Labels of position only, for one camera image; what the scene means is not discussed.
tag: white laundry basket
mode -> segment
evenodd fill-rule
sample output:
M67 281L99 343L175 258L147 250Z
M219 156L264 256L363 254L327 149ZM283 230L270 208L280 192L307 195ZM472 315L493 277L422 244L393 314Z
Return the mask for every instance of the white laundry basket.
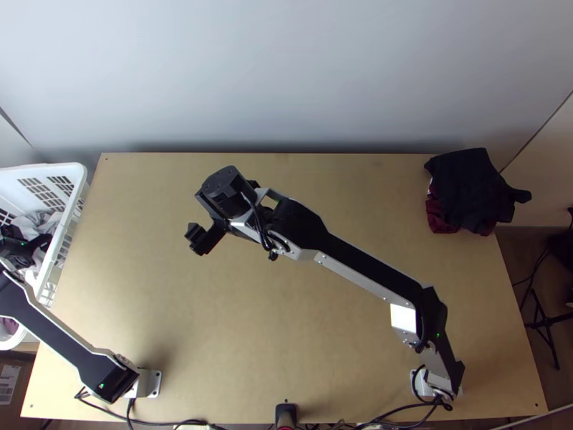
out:
M79 163L30 164L0 169L0 225L10 224L20 215L33 211L63 212L38 276L27 272L40 303L52 306L59 276L66 260L85 196L87 170ZM10 335L0 324L0 350L20 342L37 342L21 325Z

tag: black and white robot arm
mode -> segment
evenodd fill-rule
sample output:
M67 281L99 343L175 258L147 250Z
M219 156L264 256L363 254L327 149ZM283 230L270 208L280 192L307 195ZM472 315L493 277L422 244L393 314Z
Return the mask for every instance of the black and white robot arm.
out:
M159 394L160 371L138 368L119 354L94 348L42 306L32 288L10 272L0 272L0 316L16 320L72 364L90 394L106 403L119 397Z
M261 205L265 196L275 200L274 209ZM247 181L234 166L209 176L195 197L213 219L208 231L196 223L188 226L186 238L196 254L209 253L229 233L260 243L271 260L312 260L340 274L390 304L394 331L425 364L415 381L420 395L453 400L461 394L464 365L453 354L446 335L448 310L433 287L329 233L316 213Z

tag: wooden table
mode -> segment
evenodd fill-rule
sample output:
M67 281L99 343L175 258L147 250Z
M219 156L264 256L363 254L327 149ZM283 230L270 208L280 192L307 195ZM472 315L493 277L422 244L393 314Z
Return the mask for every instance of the wooden table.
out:
M194 193L234 164L306 204L334 234L435 285L466 374L453 411L433 419L543 413L496 237L430 231L428 158L104 154L53 311L93 345L163 370L160 396L137 402L140 419L269 423L288 399L303 422L356 422L414 403L408 371L418 357L395 337L382 300L318 264L270 262L233 236L208 256L188 248L187 223L210 225ZM41 345L22 415L109 420L73 399L80 386L74 368ZM126 405L110 408L125 414Z

